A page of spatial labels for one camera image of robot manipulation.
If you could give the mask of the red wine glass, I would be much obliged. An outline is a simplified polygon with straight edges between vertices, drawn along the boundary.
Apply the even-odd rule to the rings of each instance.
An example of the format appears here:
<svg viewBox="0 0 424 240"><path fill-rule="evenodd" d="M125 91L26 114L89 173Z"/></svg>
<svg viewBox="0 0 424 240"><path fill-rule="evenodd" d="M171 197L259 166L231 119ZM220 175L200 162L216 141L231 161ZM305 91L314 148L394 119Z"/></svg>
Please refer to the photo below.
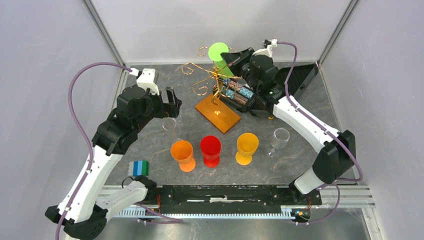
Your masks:
<svg viewBox="0 0 424 240"><path fill-rule="evenodd" d="M217 137L213 135L205 136L200 141L200 149L203 155L203 163L208 168L215 168L219 165L222 146Z"/></svg>

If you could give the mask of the clear wine glass back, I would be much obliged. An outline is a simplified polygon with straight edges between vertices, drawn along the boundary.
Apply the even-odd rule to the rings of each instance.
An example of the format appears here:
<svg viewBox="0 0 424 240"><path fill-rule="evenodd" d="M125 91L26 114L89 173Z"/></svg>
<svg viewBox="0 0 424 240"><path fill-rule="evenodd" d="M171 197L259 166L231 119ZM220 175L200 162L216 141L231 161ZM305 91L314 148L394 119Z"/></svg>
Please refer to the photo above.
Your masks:
<svg viewBox="0 0 424 240"><path fill-rule="evenodd" d="M162 128L165 130L168 138L170 139L171 145L174 145L176 142L182 140L179 126L175 118L164 118L162 122Z"/></svg>

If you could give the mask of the clear wine glass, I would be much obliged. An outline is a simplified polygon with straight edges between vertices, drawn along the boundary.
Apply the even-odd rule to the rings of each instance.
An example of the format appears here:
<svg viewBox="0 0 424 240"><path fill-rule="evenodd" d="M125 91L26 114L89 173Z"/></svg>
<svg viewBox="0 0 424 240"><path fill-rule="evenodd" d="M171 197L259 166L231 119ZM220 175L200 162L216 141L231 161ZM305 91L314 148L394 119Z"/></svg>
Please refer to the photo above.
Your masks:
<svg viewBox="0 0 424 240"><path fill-rule="evenodd" d="M168 138L170 139L171 145L174 145L176 142L182 140L179 126L175 118L164 118L162 122L162 128L165 130Z"/></svg>
<svg viewBox="0 0 424 240"><path fill-rule="evenodd" d="M269 140L270 145L267 149L267 156L271 158L278 157L282 149L287 146L289 139L290 132L286 128L279 127L275 129Z"/></svg>

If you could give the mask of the clear wine glass front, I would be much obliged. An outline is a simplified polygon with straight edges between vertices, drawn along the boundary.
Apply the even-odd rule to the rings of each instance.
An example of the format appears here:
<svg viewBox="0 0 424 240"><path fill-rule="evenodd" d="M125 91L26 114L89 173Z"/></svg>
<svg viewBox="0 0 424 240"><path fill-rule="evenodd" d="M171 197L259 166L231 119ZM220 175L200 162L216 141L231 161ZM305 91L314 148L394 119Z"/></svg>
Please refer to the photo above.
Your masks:
<svg viewBox="0 0 424 240"><path fill-rule="evenodd" d="M278 157L282 149L287 146L289 139L290 132L286 128L279 127L275 129L269 140L270 145L267 149L267 156L271 158Z"/></svg>

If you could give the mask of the orange wine glass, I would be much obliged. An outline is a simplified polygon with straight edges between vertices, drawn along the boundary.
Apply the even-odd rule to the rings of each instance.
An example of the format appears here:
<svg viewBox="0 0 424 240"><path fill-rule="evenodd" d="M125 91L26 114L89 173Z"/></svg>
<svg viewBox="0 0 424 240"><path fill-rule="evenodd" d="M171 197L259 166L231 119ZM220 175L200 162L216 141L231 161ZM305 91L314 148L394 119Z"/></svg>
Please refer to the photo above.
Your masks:
<svg viewBox="0 0 424 240"><path fill-rule="evenodd" d="M194 150L190 142L186 140L175 142L170 149L170 153L183 172L191 172L196 167Z"/></svg>

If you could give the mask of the green wine glass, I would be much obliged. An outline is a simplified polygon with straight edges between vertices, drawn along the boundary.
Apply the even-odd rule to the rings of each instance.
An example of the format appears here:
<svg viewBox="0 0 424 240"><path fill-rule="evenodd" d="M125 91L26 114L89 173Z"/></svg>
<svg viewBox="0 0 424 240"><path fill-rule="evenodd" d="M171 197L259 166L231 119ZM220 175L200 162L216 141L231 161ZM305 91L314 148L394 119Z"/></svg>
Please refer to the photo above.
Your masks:
<svg viewBox="0 0 424 240"><path fill-rule="evenodd" d="M224 75L225 78L231 78L234 74L227 67L221 53L229 53L229 47L223 42L216 42L208 49L208 57L214 62L218 73Z"/></svg>

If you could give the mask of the yellow wine glass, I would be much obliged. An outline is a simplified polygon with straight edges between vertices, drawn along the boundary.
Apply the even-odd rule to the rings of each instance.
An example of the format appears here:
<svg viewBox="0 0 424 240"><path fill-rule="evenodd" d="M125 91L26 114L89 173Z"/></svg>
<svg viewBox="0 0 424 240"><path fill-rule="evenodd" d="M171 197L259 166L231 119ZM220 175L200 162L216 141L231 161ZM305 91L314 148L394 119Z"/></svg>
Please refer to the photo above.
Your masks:
<svg viewBox="0 0 424 240"><path fill-rule="evenodd" d="M246 132L238 137L236 146L235 159L238 164L246 166L252 162L253 155L259 146L259 139L255 134Z"/></svg>

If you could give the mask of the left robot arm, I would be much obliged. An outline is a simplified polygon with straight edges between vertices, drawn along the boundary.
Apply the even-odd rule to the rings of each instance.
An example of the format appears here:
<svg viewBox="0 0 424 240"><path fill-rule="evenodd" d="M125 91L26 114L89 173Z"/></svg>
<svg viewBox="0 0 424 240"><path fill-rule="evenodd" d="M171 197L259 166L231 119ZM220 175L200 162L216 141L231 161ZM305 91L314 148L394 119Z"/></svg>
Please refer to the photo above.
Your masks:
<svg viewBox="0 0 424 240"><path fill-rule="evenodd" d="M116 107L89 142L89 155L68 195L45 212L45 216L57 224L58 231L78 240L93 240L107 222L125 208L156 200L156 183L146 176L136 177L128 186L107 197L99 194L111 171L152 119L179 115L182 101L172 87L166 88L166 94L168 101L163 102L160 92L133 85L117 97Z"/></svg>

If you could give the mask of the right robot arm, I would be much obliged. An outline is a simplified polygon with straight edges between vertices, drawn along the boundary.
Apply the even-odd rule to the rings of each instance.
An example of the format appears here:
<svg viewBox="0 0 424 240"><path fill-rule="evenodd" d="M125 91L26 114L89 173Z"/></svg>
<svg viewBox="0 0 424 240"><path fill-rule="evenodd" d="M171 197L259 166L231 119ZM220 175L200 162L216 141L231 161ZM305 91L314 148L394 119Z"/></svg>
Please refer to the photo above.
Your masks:
<svg viewBox="0 0 424 240"><path fill-rule="evenodd" d="M278 68L270 50L254 51L251 47L218 56L223 68L231 72L222 77L220 90L225 103L242 113L284 121L317 152L312 167L290 184L288 196L293 203L302 204L311 191L335 183L355 165L355 135L325 124L295 98L314 65Z"/></svg>

